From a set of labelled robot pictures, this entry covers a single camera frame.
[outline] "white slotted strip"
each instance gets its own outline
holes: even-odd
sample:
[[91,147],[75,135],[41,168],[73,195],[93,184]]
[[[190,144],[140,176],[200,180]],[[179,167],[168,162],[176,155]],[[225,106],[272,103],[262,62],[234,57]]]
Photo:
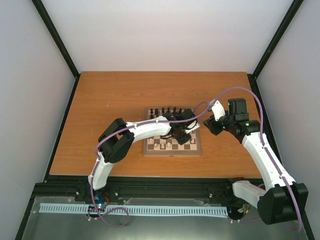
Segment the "white slotted strip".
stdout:
[[[87,214],[92,205],[89,204],[64,204],[64,203],[41,203],[39,213],[57,214]],[[152,216],[152,217],[218,217],[228,216],[226,207],[218,206],[135,206],[135,205],[109,205],[101,214],[117,207],[126,208],[131,216]],[[110,215],[126,215],[121,210],[110,212]]]

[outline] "chessboard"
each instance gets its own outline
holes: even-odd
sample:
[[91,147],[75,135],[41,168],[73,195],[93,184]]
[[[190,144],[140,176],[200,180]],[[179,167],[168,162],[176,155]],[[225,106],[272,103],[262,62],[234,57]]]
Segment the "chessboard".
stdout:
[[[146,120],[154,119],[163,113],[178,112],[181,113],[187,107],[147,107],[145,110]],[[162,139],[161,136],[152,136],[143,140],[143,154],[153,156],[194,156],[201,154],[201,145],[199,138],[199,129],[192,131],[191,139],[183,145],[178,144],[172,137]]]

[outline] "white wall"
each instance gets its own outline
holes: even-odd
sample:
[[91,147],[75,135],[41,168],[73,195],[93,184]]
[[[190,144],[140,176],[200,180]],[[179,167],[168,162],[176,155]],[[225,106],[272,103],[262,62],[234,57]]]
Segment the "white wall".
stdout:
[[74,78],[32,1],[0,1],[0,239],[42,182]]
[[304,1],[258,77],[282,161],[309,189],[306,212],[320,239],[320,1]]
[[252,73],[292,0],[43,0],[80,71]]

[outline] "gray floor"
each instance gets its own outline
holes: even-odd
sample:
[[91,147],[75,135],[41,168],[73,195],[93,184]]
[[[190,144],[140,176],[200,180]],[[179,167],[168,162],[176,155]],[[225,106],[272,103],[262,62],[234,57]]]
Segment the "gray floor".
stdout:
[[[41,202],[65,203],[61,198],[40,198],[31,211],[25,229],[25,240],[306,240],[304,232],[295,233],[282,223],[265,225],[261,220],[253,223],[232,223],[214,217],[141,217],[131,216],[125,227],[112,228],[101,220],[88,221],[81,214],[38,213]],[[252,207],[244,218],[257,216]],[[106,220],[113,224],[124,222],[124,216],[111,215]]]

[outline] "wooden table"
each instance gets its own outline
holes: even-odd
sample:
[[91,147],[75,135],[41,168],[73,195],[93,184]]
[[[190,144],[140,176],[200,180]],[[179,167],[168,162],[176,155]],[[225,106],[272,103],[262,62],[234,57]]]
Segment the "wooden table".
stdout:
[[[150,106],[196,106],[211,101],[223,90],[250,88],[245,72],[82,72],[62,136],[50,169],[51,175],[89,175],[98,137],[116,118],[145,120]],[[245,98],[250,119],[259,119],[253,97],[233,90],[220,99]],[[209,118],[207,113],[199,119]],[[228,132],[214,136],[199,130],[200,156],[144,156],[143,141],[132,145],[112,176],[246,177],[260,178],[251,156]]]

